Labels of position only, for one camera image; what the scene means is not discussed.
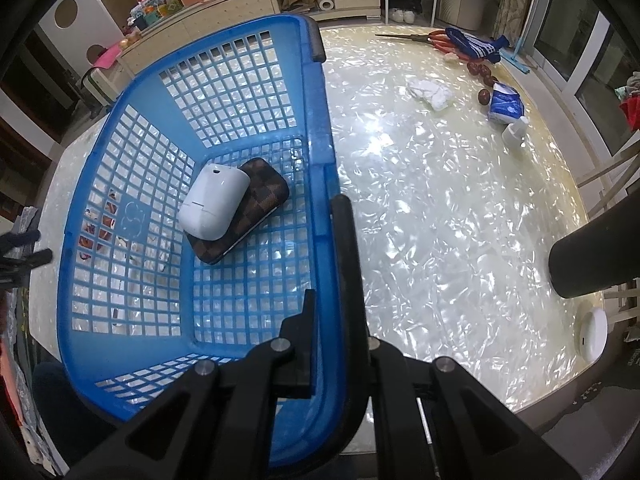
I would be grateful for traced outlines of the paper towel roll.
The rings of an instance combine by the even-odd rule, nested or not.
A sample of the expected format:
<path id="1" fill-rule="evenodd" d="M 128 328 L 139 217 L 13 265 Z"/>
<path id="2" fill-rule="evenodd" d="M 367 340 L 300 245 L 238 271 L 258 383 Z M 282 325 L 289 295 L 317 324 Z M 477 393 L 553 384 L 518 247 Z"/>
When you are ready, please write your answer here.
<path id="1" fill-rule="evenodd" d="M 317 6 L 322 12 L 332 11 L 335 8 L 333 0 L 317 0 Z"/>

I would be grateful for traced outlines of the blue tissue pack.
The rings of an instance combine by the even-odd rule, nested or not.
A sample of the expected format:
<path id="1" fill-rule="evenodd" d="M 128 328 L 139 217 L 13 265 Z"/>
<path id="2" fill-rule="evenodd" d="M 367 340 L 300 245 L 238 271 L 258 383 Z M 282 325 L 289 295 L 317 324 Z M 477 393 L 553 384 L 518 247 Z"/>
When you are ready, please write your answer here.
<path id="1" fill-rule="evenodd" d="M 508 84 L 495 82 L 489 101 L 488 118 L 499 124 L 509 125 L 525 115 L 520 94 Z"/>

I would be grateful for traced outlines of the brown checkered glasses case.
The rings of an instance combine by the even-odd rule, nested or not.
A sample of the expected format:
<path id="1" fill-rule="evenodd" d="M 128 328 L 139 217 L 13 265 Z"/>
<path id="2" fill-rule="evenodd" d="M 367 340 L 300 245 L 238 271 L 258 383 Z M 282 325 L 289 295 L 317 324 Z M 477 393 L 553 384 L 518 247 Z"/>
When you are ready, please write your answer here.
<path id="1" fill-rule="evenodd" d="M 265 159 L 252 158 L 239 168 L 250 177 L 250 185 L 226 234 L 219 240 L 199 240 L 183 231 L 201 262 L 218 263 L 290 196 L 288 182 Z"/>

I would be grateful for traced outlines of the red date fruit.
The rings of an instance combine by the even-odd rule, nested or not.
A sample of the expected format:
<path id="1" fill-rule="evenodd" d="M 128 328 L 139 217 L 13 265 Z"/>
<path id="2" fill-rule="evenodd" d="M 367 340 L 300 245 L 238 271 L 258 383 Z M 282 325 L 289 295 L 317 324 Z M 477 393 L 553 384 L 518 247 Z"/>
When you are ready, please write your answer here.
<path id="1" fill-rule="evenodd" d="M 477 99 L 480 105 L 487 106 L 491 100 L 491 92 L 487 89 L 482 89 L 477 93 Z"/>
<path id="2" fill-rule="evenodd" d="M 466 64 L 466 68 L 473 76 L 476 76 L 480 73 L 480 66 L 477 63 L 469 62 L 468 64 Z"/>

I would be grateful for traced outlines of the blue plastic basket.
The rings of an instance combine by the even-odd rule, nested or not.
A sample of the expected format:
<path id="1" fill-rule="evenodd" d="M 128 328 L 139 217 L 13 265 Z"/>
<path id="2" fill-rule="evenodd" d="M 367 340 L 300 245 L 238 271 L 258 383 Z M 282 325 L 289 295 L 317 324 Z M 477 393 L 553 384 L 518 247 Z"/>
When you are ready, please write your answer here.
<path id="1" fill-rule="evenodd" d="M 314 293 L 314 392 L 281 400 L 270 460 L 328 440 L 346 399 L 331 200 L 340 190 L 317 24 L 256 18 L 134 78 L 81 170 L 64 230 L 58 351 L 124 422 L 199 359 L 279 333 Z"/>

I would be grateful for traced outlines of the white round device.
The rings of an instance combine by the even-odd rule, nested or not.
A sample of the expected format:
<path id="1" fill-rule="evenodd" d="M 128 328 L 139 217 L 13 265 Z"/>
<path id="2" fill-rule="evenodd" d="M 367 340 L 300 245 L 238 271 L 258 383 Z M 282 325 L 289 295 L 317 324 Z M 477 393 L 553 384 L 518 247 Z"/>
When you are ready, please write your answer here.
<path id="1" fill-rule="evenodd" d="M 578 348 L 582 358 L 594 363 L 603 353 L 608 341 L 608 318 L 605 310 L 589 310 L 580 320 Z"/>

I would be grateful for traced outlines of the blue striped sock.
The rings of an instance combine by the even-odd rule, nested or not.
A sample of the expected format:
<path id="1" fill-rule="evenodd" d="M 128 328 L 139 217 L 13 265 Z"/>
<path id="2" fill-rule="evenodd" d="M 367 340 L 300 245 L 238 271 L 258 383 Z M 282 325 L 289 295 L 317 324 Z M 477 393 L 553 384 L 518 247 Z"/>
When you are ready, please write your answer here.
<path id="1" fill-rule="evenodd" d="M 446 27 L 445 34 L 449 41 L 471 60 L 485 60 L 492 64 L 498 63 L 501 60 L 500 51 L 510 46 L 506 36 L 485 41 L 455 27 Z"/>

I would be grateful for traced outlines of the beige suitcase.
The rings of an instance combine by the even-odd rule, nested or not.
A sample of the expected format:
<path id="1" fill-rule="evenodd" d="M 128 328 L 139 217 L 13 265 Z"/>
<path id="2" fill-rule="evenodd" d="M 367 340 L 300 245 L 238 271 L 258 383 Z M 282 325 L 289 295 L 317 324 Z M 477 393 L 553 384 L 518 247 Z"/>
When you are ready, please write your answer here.
<path id="1" fill-rule="evenodd" d="M 112 106 L 127 88 L 131 78 L 115 63 L 110 68 L 93 67 L 81 79 L 81 85 L 102 105 Z"/>

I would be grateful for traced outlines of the crumpled white tissue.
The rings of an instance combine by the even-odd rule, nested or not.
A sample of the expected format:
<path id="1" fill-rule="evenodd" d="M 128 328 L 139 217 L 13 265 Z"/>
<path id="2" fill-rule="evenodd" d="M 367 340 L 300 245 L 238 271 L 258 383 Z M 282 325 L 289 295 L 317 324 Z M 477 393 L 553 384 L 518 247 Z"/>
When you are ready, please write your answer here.
<path id="1" fill-rule="evenodd" d="M 448 88 L 427 79 L 410 79 L 408 91 L 415 99 L 428 104 L 434 112 L 446 110 L 452 100 L 452 93 Z"/>

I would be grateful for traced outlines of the cream tv cabinet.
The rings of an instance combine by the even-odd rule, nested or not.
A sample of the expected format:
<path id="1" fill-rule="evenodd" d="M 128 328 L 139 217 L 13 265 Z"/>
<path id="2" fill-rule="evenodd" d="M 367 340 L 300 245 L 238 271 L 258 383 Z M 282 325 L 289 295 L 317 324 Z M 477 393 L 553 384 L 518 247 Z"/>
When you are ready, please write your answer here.
<path id="1" fill-rule="evenodd" d="M 381 18 L 381 0 L 331 0 L 333 8 L 313 10 L 309 16 L 318 22 Z M 191 42 L 254 18 L 279 14 L 283 0 L 205 0 L 164 18 L 141 34 L 141 38 L 123 50 L 117 61 L 129 76 Z"/>

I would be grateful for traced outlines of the red handled scissors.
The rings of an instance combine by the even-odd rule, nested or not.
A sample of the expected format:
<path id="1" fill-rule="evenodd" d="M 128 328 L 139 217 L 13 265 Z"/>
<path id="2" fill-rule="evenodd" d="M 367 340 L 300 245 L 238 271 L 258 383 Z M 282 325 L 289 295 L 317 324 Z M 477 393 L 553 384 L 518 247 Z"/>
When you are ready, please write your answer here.
<path id="1" fill-rule="evenodd" d="M 463 53 L 458 47 L 456 47 L 446 35 L 443 29 L 435 29 L 426 35 L 417 34 L 376 34 L 380 38 L 390 38 L 393 40 L 407 40 L 413 42 L 420 42 L 421 44 L 429 44 L 439 52 L 443 54 L 454 54 L 457 58 L 461 58 L 462 61 L 469 62 L 471 59 L 469 55 Z"/>

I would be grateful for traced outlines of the small white bottle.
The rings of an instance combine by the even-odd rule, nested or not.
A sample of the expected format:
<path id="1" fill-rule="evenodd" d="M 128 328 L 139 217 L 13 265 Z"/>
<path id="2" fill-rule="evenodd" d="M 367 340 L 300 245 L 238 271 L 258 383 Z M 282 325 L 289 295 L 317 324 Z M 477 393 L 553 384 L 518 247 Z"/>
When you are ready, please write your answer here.
<path id="1" fill-rule="evenodd" d="M 528 126 L 529 122 L 525 116 L 510 122 L 501 135 L 504 144 L 511 150 L 522 148 L 525 143 Z"/>

